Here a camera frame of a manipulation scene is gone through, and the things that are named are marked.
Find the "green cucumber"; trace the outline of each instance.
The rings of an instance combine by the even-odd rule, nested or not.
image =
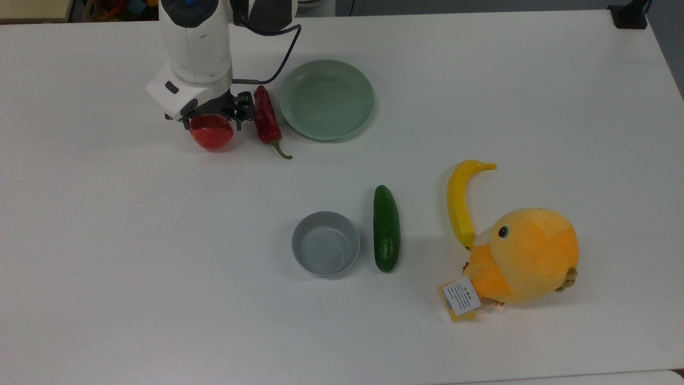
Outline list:
[[[373,197],[373,248],[376,265],[383,273],[397,265],[400,238],[397,204],[390,190],[380,185]]]

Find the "yellow banana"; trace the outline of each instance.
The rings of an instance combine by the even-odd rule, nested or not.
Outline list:
[[[466,160],[459,164],[449,178],[447,185],[447,207],[449,219],[456,238],[466,249],[470,249],[475,242],[475,229],[466,202],[466,186],[468,179],[483,170],[495,170],[494,163],[483,163],[479,160]]]

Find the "bowl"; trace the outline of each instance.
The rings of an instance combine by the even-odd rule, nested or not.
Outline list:
[[[321,277],[344,271],[355,261],[359,248],[356,228],[336,212],[308,215],[292,234],[292,252],[297,262]]]
[[[307,138],[329,141],[352,135],[371,115],[373,87],[361,71],[337,60],[297,67],[278,93],[280,110]]]

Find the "light green plate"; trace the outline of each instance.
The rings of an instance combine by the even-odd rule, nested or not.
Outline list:
[[[316,60],[292,71],[278,96],[285,120],[308,138],[339,140],[361,128],[373,110],[373,88],[358,69]]]

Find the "plush toy eye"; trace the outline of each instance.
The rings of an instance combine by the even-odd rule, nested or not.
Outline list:
[[[499,229],[499,238],[505,239],[508,236],[508,226],[504,225]]]

